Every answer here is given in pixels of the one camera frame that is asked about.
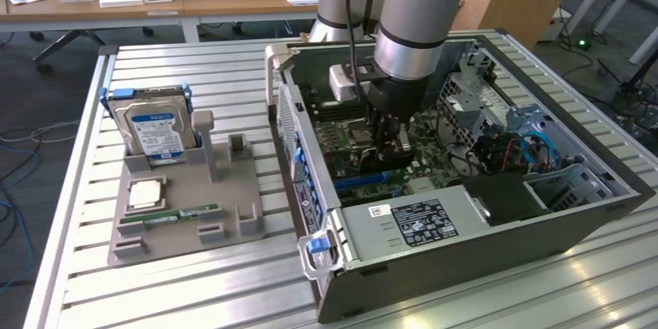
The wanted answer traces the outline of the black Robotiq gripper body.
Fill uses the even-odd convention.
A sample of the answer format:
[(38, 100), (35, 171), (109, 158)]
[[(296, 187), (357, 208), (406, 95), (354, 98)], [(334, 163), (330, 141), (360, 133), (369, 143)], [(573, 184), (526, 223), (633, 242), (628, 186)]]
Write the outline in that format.
[(393, 77), (374, 79), (368, 95), (372, 123), (385, 119), (408, 124), (413, 115), (421, 110), (428, 85), (429, 77), (416, 80)]

